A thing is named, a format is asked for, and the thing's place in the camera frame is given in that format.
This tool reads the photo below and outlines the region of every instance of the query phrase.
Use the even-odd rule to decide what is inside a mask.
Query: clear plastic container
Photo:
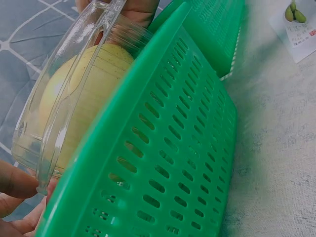
[[[12,154],[46,194],[151,33],[119,13],[125,0],[92,1],[63,37],[17,123]]]

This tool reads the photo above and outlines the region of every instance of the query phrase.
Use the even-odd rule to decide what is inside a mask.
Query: plastic basket
[[[173,0],[151,24],[149,30],[155,32],[184,1],[193,8],[184,22],[184,27],[218,76],[228,74],[244,0]]]
[[[37,237],[218,236],[237,112],[181,5],[78,148]]]

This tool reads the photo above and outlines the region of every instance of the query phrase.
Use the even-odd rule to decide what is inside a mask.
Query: white line pattern
[[[12,154],[11,150],[1,142],[0,142],[0,148],[2,148],[5,152],[9,153],[10,155]]]
[[[74,18],[72,18],[71,16],[67,15],[67,14],[64,13],[63,11],[61,11],[61,10],[59,10],[59,9],[57,9],[57,8],[54,7],[54,5],[55,5],[56,3],[58,3],[58,2],[55,2],[54,4],[48,4],[48,3],[44,2],[43,0],[38,0],[38,1],[41,2],[41,3],[43,3],[43,4],[45,4],[46,6],[49,6],[51,9],[57,11],[58,13],[60,13],[60,14],[62,14],[62,15],[64,15],[64,16],[66,16],[69,20],[75,21]]]

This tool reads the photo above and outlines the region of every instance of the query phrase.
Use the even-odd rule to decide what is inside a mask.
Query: pear
[[[295,2],[292,2],[292,3],[290,4],[290,8],[291,8],[291,11],[294,13],[295,10],[296,10],[296,4],[295,4]]]
[[[294,20],[294,15],[290,6],[288,6],[285,11],[285,18],[290,22]]]
[[[299,10],[295,10],[294,16],[299,23],[305,23],[306,17]]]

